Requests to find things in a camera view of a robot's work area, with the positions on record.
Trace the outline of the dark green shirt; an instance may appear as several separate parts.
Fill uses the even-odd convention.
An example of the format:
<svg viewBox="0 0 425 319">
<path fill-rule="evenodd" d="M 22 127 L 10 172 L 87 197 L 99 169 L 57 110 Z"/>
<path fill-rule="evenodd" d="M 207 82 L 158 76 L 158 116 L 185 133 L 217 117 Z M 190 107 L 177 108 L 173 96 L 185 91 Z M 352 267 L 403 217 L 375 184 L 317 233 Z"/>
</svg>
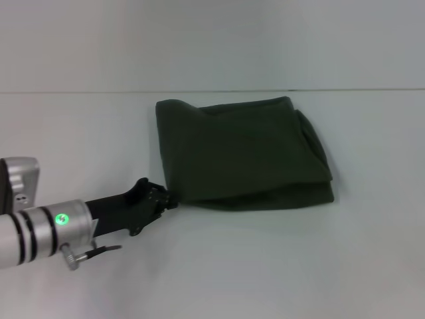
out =
<svg viewBox="0 0 425 319">
<path fill-rule="evenodd" d="M 286 96 L 207 107 L 163 100 L 155 115 L 167 187 L 186 205 L 263 211 L 335 199 L 321 141 Z"/>
</svg>

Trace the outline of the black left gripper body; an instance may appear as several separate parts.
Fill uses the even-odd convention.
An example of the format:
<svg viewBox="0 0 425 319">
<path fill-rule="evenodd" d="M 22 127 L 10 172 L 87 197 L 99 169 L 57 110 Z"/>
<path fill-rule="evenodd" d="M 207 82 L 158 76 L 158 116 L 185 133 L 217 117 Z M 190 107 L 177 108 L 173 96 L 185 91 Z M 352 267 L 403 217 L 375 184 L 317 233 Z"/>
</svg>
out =
<svg viewBox="0 0 425 319">
<path fill-rule="evenodd" d="M 87 201 L 86 205 L 97 221 L 95 237 L 122 229 L 133 237 L 167 209 L 168 191 L 144 177 L 123 194 Z"/>
</svg>

